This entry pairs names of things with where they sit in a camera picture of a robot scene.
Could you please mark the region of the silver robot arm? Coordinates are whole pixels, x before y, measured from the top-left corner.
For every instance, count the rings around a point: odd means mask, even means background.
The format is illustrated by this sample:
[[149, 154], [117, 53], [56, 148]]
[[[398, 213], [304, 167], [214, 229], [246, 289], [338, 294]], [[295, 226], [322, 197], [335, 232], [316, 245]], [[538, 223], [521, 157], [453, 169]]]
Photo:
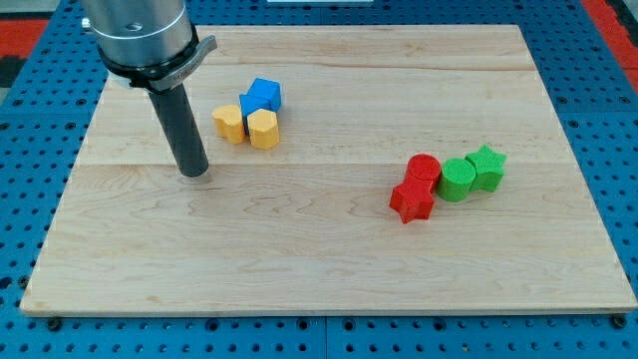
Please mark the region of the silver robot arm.
[[85, 31], [107, 69], [132, 88], [162, 93], [181, 83], [217, 47], [199, 38], [184, 0], [83, 0]]

